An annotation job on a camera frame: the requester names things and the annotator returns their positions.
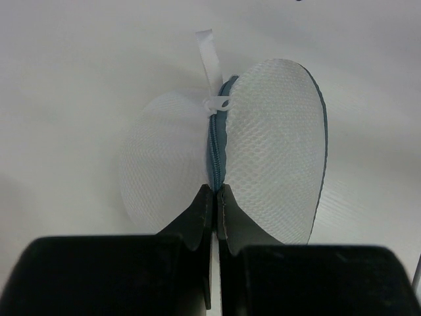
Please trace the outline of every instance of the white zipper pull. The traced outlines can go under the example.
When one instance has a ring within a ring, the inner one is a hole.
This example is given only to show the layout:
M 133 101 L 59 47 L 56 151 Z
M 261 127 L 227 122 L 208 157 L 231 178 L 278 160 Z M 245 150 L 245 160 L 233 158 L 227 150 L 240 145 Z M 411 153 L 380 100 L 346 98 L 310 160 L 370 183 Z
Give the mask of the white zipper pull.
M 208 116 L 216 114 L 217 111 L 228 111 L 231 109 L 231 105 L 228 102 L 229 96 L 214 96 L 203 100 L 203 106 L 205 107 Z

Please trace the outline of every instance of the black clamp jaw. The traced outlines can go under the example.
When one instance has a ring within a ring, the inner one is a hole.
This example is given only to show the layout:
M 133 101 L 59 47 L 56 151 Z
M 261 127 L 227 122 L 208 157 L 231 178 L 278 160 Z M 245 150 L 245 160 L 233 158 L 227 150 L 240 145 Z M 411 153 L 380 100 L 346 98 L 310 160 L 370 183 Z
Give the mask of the black clamp jaw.
M 152 236 L 40 238 L 20 257 L 0 315 L 204 315 L 218 237 L 223 316 L 421 315 L 385 248 L 286 246 L 203 185 Z

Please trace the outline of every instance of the mesh laundry bag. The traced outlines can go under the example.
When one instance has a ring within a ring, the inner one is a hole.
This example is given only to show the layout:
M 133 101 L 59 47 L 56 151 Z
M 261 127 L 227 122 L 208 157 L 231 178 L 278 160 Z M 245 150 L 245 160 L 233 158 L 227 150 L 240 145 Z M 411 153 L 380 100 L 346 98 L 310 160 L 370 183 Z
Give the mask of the mesh laundry bag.
M 197 34 L 209 90 L 153 100 L 120 156 L 131 218 L 158 232 L 199 188 L 232 188 L 238 205 L 284 243 L 308 241 L 327 153 L 326 108 L 309 72 L 283 59 L 222 84 L 210 31 Z

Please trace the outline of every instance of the zipper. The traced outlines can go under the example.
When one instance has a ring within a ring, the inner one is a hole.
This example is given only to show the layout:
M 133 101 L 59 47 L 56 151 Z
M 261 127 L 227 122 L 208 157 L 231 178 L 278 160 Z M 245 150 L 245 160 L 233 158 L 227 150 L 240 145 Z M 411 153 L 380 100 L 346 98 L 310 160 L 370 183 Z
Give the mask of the zipper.
M 220 183 L 221 157 L 218 148 L 218 135 L 216 133 L 216 116 L 217 114 L 213 114 L 209 122 L 210 158 L 212 159 L 213 190 L 215 193 L 222 185 Z
M 231 87 L 237 79 L 238 76 L 232 76 L 230 80 L 222 85 L 218 95 L 229 95 Z M 212 189 L 214 193 L 219 191 L 223 183 L 223 178 L 225 177 L 225 174 L 222 174 L 222 163 L 225 164 L 226 162 L 221 160 L 220 151 L 225 150 L 226 144 L 220 144 L 219 142 L 218 135 L 221 133 L 221 131 L 218 130 L 218 127 L 220 128 L 220 126 L 217 124 L 217 118 L 221 114 L 222 113 L 218 111 L 216 114 L 211 115 L 209 119 L 209 153 L 213 175 Z

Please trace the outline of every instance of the white loop tag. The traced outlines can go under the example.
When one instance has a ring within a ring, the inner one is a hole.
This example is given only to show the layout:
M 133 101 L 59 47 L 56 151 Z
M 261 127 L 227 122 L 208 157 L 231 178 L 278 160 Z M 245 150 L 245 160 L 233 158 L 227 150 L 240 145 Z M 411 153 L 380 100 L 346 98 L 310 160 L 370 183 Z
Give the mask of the white loop tag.
M 227 102 L 230 99 L 228 96 L 213 96 L 203 100 L 208 116 L 216 114 L 217 111 L 228 111 L 231 107 L 230 103 Z
M 216 54 L 212 30 L 196 32 L 196 40 L 199 45 L 203 68 L 205 68 L 205 74 L 209 84 L 209 94 L 211 97 L 218 95 L 224 81 L 222 79 L 218 55 Z

